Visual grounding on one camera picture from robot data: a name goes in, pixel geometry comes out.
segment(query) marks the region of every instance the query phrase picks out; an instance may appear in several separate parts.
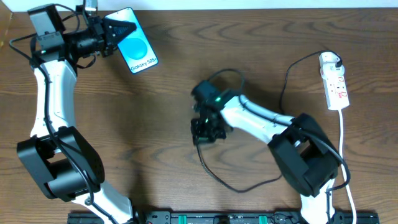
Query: power outlet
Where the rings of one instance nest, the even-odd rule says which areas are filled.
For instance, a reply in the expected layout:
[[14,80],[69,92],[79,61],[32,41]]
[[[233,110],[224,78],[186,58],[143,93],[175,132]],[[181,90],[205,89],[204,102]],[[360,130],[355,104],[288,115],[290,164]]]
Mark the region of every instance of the power outlet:
[[339,57],[331,52],[319,56],[321,76],[325,87],[326,102],[329,110],[341,110],[349,106],[348,91],[344,79],[344,65],[336,67]]

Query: table surface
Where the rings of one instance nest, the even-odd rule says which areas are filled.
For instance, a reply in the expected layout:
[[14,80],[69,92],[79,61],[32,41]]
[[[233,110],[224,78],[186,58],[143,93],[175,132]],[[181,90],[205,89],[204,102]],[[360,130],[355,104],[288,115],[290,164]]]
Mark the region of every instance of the table surface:
[[[175,211],[300,208],[299,194],[284,179],[236,194],[207,176],[192,144],[190,120],[196,115],[190,91],[219,69],[238,68],[247,79],[244,94],[277,111],[287,67],[307,54],[332,49],[346,67],[351,105],[343,110],[344,146],[356,208],[378,212],[382,223],[396,223],[396,9],[136,14],[158,66],[131,75],[116,52],[79,70],[75,87],[76,126],[100,154],[106,179],[133,204]],[[73,26],[70,19],[67,27]],[[16,13],[6,41],[33,31],[27,14]],[[17,46],[29,49],[28,42]],[[222,88],[239,86],[232,73],[216,82]],[[45,198],[17,158],[17,142],[28,139],[33,127],[36,95],[28,62],[5,45],[0,51],[0,223],[65,223],[69,212],[84,210]],[[338,145],[338,113],[327,109],[316,57],[291,70],[284,108],[293,116],[312,115]],[[203,154],[214,172],[237,188],[280,174],[268,148],[239,130]],[[345,190],[334,194],[333,204],[349,210]]]

